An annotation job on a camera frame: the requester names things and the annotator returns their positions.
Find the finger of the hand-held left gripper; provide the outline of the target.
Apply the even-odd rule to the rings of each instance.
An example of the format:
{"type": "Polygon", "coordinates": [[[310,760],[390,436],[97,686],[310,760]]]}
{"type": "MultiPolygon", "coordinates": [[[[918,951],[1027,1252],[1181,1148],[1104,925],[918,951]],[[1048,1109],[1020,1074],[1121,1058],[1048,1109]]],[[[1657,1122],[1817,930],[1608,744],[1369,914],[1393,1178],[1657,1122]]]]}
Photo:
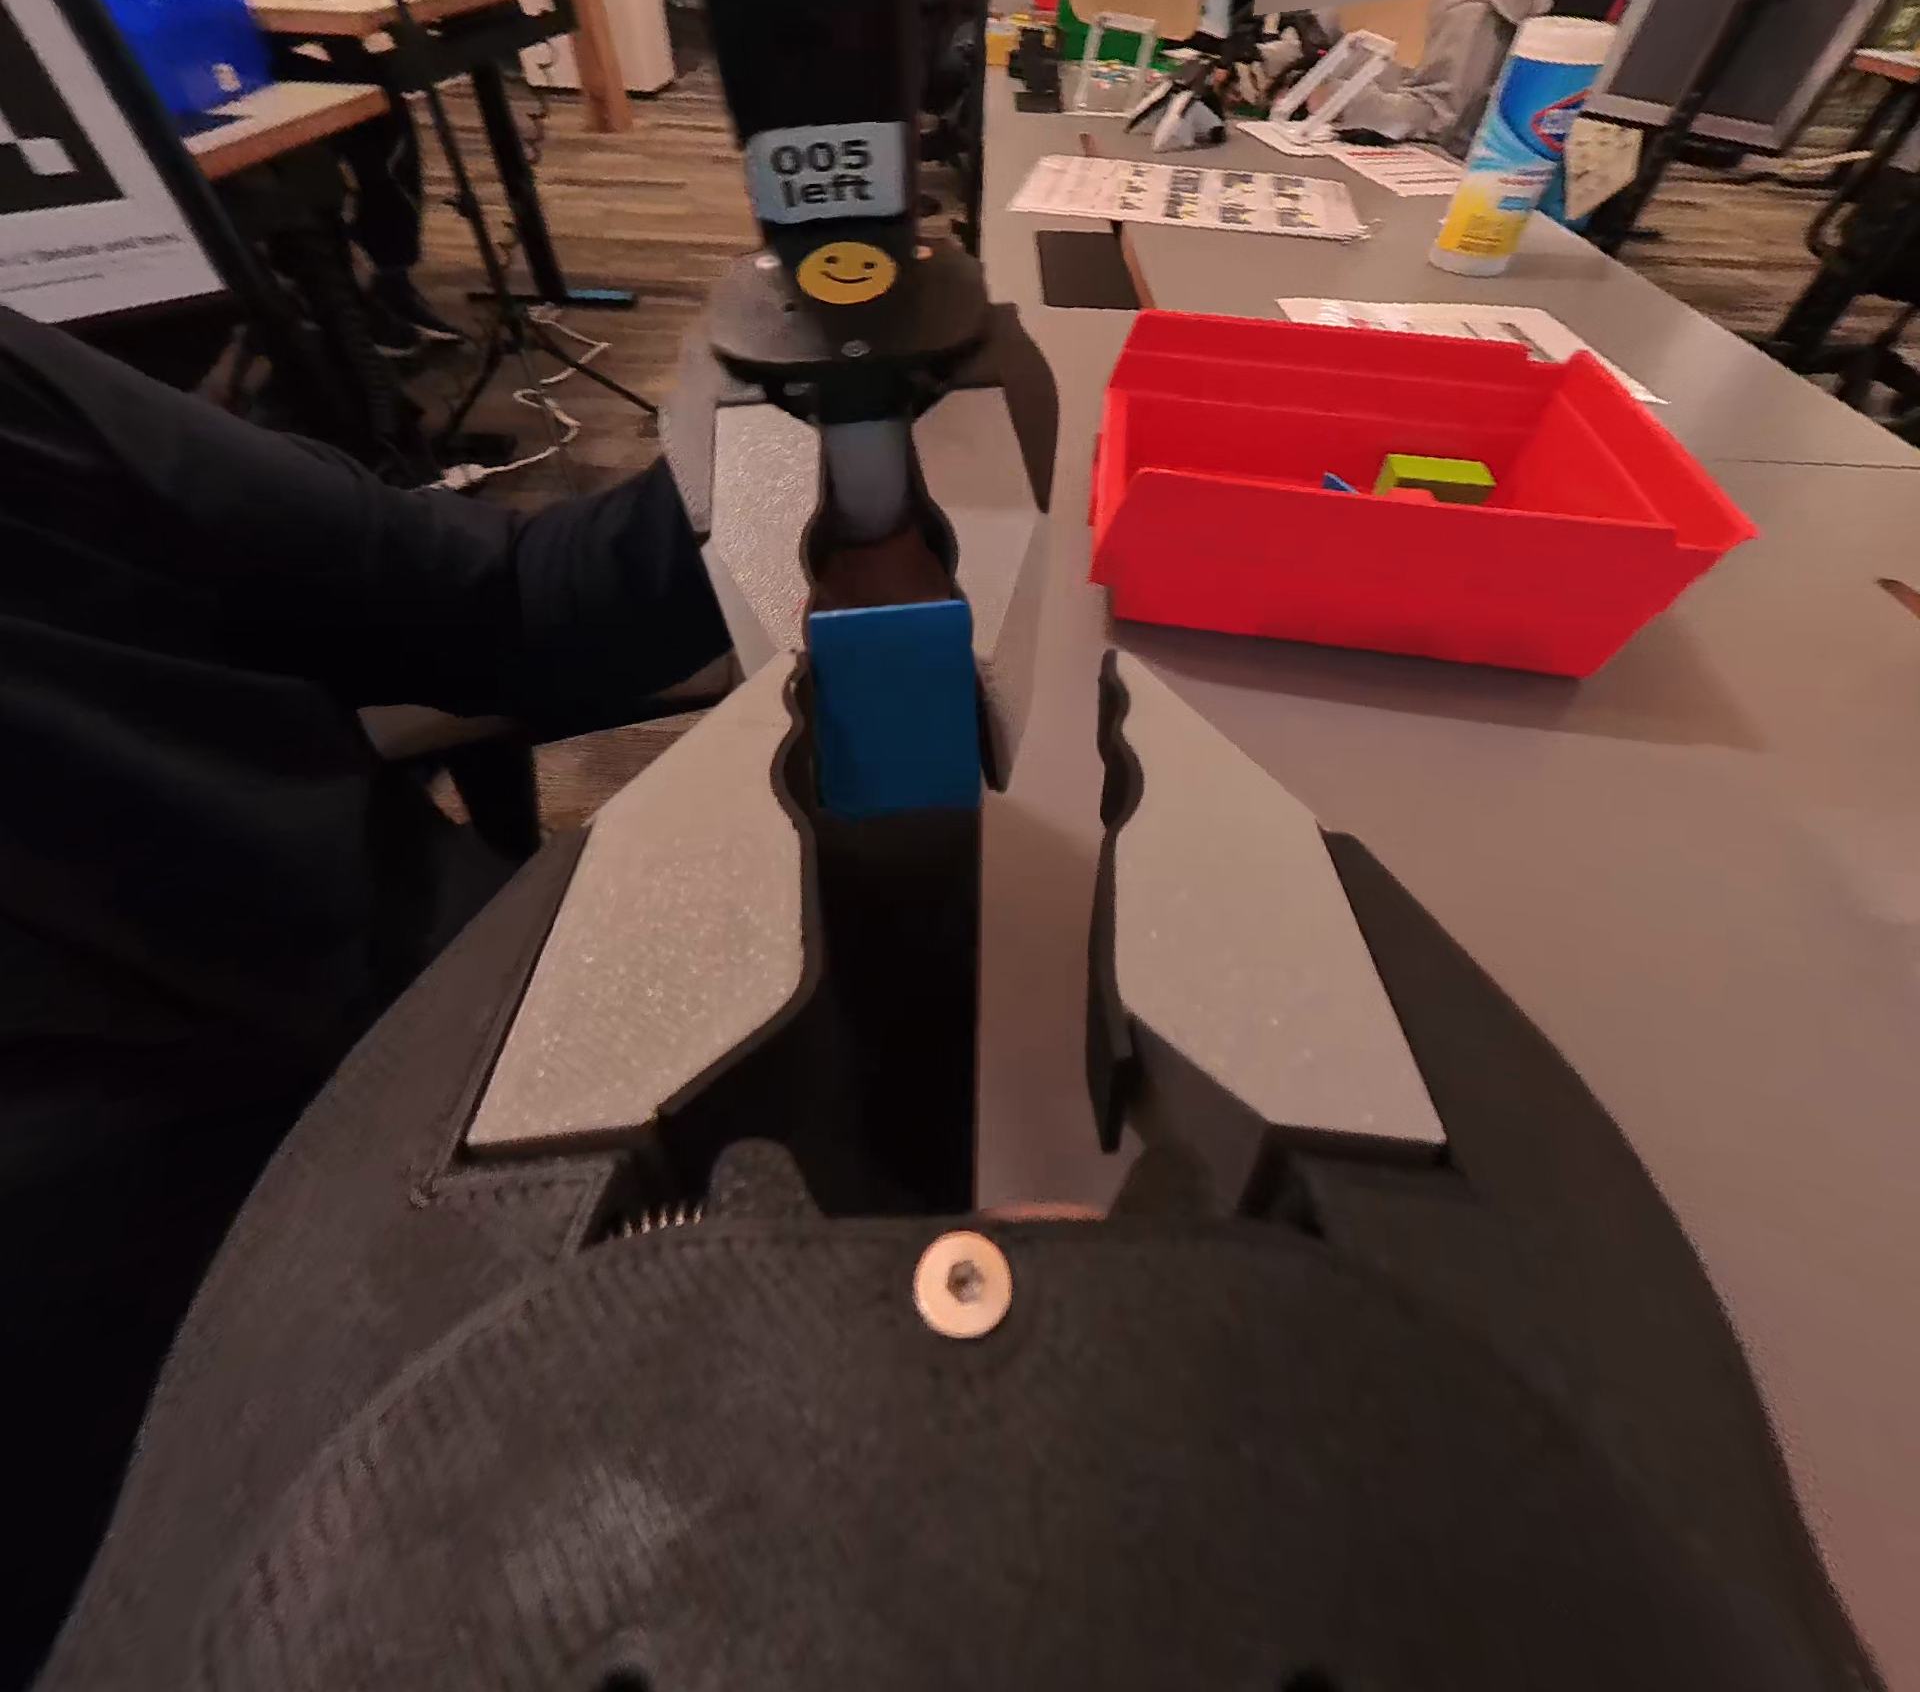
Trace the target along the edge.
{"type": "Polygon", "coordinates": [[[1037,687],[1048,516],[999,387],[944,395],[914,422],[912,439],[921,505],[972,614],[986,784],[1004,792],[1037,687]]]}
{"type": "Polygon", "coordinates": [[[708,581],[739,679],[804,647],[806,557],[822,505],[820,433],[768,403],[714,412],[708,581]]]}

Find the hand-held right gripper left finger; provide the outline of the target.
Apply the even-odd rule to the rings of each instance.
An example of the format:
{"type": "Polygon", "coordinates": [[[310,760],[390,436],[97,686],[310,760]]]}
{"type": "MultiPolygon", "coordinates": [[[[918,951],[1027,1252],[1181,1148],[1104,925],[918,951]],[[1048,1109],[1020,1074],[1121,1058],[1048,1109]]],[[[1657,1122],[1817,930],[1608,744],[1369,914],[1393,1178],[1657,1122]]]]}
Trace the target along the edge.
{"type": "Polygon", "coordinates": [[[662,1130],[812,997],[815,844],[788,784],[800,690],[801,658],[773,653],[592,817],[468,1151],[662,1130]]]}

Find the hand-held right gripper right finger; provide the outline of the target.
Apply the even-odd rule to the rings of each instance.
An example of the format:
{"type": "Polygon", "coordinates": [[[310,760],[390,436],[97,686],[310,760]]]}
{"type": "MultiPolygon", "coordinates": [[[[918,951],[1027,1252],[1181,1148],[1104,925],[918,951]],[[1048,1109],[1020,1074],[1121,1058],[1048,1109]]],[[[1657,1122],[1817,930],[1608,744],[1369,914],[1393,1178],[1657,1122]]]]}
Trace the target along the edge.
{"type": "Polygon", "coordinates": [[[1437,1160],[1319,820],[1139,658],[1098,673],[1084,1074],[1098,1146],[1437,1160]]]}

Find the red plastic bin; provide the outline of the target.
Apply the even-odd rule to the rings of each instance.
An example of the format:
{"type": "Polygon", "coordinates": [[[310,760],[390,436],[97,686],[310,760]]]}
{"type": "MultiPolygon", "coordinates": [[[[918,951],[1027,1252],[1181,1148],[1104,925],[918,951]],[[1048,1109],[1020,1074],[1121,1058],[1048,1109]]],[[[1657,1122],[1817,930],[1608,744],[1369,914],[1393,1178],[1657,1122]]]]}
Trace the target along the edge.
{"type": "Polygon", "coordinates": [[[1119,624],[1587,677],[1760,528],[1602,363],[1515,344],[1139,312],[1109,371],[1089,581],[1119,624]],[[1488,504],[1331,493],[1387,452],[1488,504]]]}

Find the white low cabinet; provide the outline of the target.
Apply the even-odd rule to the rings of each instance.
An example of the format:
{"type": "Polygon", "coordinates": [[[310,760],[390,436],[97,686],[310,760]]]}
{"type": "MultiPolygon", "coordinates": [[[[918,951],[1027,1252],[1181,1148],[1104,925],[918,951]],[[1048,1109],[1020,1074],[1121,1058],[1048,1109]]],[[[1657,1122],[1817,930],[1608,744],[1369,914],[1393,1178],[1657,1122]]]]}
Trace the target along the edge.
{"type": "MultiPolygon", "coordinates": [[[[628,96],[659,96],[675,81],[666,0],[601,0],[621,85],[628,96]]],[[[574,34],[563,31],[523,47],[522,81],[534,91],[579,89],[574,34]]]]}

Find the green toy brick plate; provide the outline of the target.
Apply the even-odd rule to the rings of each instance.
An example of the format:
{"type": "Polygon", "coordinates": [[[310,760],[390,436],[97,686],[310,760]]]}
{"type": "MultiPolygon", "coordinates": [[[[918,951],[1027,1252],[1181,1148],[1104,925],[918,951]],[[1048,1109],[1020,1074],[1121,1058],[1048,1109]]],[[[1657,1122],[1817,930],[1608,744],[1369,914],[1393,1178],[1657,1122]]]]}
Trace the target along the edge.
{"type": "MultiPolygon", "coordinates": [[[[1079,61],[1086,55],[1089,20],[1084,18],[1084,9],[1078,0],[1056,0],[1053,27],[1061,57],[1068,61],[1079,61]]],[[[1200,27],[1179,34],[1157,31],[1152,63],[1156,67],[1162,65],[1162,61],[1171,57],[1178,50],[1200,50],[1212,53],[1217,50],[1217,45],[1219,39],[1212,31],[1200,27]]],[[[1098,50],[1098,57],[1102,61],[1134,63],[1138,55],[1139,38],[1134,31],[1115,27],[1114,24],[1106,24],[1102,27],[1102,42],[1098,50]]]]}

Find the black flat pad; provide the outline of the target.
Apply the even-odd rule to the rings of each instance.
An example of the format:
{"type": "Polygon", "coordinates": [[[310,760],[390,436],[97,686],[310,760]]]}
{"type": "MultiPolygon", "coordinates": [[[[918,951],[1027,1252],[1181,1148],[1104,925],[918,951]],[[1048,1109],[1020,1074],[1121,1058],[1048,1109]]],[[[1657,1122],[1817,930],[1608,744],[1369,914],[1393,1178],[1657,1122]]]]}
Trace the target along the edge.
{"type": "Polygon", "coordinates": [[[1033,231],[1032,250],[1039,302],[1048,309],[1138,314],[1156,308],[1134,243],[1115,222],[1086,230],[1045,226],[1033,231]]]}

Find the panel light on tripod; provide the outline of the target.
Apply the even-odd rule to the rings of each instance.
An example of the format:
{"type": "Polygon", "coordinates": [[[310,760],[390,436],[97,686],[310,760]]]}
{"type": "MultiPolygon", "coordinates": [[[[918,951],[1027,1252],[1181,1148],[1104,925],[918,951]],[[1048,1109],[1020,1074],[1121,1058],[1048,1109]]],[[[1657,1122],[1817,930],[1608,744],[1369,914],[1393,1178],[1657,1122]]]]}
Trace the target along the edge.
{"type": "Polygon", "coordinates": [[[479,461],[479,455],[463,437],[463,425],[468,413],[478,403],[479,392],[491,383],[491,377],[500,368],[500,359],[504,359],[509,350],[520,357],[522,371],[525,375],[523,387],[534,395],[538,409],[542,409],[545,416],[549,433],[547,454],[557,455],[571,444],[571,437],[567,436],[571,427],[561,418],[559,400],[556,400],[553,387],[543,383],[538,373],[538,365],[532,359],[534,348],[540,348],[547,357],[557,362],[563,379],[579,377],[596,383],[655,423],[659,420],[659,406],[654,400],[605,375],[589,362],[586,346],[577,344],[574,350],[569,350],[567,346],[559,344],[553,335],[553,328],[543,320],[532,317],[518,302],[513,289],[509,288],[508,268],[498,253],[495,240],[491,240],[491,231],[468,173],[468,162],[461,145],[441,102],[440,85],[444,84],[444,74],[438,71],[438,65],[433,63],[423,27],[418,22],[410,1],[391,0],[391,9],[399,71],[398,85],[402,91],[422,96],[426,102],[427,117],[432,120],[436,140],[441,148],[444,164],[452,176],[453,210],[468,222],[488,280],[488,289],[484,295],[489,298],[493,306],[491,344],[486,348],[486,355],[479,371],[476,373],[470,395],[458,403],[455,416],[450,418],[444,429],[444,444],[450,445],[452,455],[458,461],[479,461]]]}

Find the small black and white tool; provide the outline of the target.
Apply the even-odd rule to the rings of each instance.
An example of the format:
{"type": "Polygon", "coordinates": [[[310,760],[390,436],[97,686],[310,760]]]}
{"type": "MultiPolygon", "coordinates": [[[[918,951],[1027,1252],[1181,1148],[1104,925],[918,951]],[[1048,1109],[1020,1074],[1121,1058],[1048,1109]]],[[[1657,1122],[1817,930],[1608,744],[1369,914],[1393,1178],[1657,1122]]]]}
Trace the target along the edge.
{"type": "Polygon", "coordinates": [[[1154,85],[1127,110],[1124,131],[1139,136],[1157,151],[1222,144],[1229,129],[1222,81],[1222,67],[1209,57],[1193,57],[1176,71],[1157,74],[1154,85]]]}

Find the paper sheet with picture grid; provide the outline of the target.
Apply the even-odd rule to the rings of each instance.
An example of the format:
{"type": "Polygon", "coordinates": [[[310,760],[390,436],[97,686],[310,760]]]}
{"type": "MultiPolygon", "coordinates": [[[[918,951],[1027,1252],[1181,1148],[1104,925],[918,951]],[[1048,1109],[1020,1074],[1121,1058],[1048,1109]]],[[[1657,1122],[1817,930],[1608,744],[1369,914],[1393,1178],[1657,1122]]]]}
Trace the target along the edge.
{"type": "Polygon", "coordinates": [[[1010,200],[1032,215],[1234,236],[1347,242],[1369,228],[1344,183],[1266,167],[1200,167],[1049,154],[1010,200]]]}

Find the paper sheet with red print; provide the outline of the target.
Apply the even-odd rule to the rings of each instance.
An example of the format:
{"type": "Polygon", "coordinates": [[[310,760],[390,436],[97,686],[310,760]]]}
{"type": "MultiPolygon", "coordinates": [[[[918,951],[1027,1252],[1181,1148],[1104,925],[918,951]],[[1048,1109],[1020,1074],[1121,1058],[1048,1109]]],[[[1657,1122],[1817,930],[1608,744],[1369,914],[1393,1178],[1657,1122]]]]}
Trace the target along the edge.
{"type": "Polygon", "coordinates": [[[1502,341],[1519,346],[1530,359],[1537,363],[1566,363],[1585,354],[1595,357],[1639,403],[1668,403],[1661,394],[1575,335],[1555,316],[1537,308],[1500,304],[1381,304],[1323,295],[1282,295],[1273,299],[1273,306],[1278,316],[1293,325],[1502,341]]]}

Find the white angled display stand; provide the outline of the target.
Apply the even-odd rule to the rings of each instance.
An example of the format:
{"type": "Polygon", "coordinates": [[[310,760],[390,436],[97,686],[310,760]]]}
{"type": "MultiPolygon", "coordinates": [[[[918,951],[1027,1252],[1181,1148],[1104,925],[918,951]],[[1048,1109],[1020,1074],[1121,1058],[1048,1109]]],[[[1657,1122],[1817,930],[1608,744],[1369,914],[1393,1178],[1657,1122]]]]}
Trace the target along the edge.
{"type": "Polygon", "coordinates": [[[1282,145],[1305,150],[1331,142],[1347,107],[1396,61],[1396,52],[1396,42],[1381,31],[1345,31],[1273,97],[1267,120],[1278,127],[1282,145]]]}

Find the blue plastic bin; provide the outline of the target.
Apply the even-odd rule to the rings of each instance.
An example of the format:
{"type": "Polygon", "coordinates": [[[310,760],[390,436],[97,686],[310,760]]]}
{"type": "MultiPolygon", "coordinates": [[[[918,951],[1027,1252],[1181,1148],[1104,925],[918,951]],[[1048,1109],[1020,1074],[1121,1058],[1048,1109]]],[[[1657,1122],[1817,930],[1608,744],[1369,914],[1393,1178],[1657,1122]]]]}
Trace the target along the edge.
{"type": "Polygon", "coordinates": [[[248,0],[99,0],[156,97],[183,129],[275,81],[248,0]]]}

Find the disinfectant wipes canister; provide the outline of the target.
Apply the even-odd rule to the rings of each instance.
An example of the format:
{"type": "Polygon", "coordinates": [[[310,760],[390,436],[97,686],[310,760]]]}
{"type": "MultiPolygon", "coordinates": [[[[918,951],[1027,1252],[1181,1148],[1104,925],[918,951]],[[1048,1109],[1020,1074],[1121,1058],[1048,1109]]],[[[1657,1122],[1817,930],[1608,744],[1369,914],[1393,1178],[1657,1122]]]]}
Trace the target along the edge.
{"type": "Polygon", "coordinates": [[[1521,22],[1428,250],[1431,268],[1494,278],[1514,259],[1618,34],[1602,20],[1521,22]]]}

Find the black and white marker board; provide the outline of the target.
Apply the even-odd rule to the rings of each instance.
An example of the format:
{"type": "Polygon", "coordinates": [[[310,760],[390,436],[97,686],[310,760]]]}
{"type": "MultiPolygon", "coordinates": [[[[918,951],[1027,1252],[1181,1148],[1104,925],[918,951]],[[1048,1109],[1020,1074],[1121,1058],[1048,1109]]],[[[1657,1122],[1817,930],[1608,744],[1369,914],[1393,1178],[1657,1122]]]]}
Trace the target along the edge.
{"type": "Polygon", "coordinates": [[[102,0],[1,0],[1,302],[86,335],[275,304],[102,0]]]}

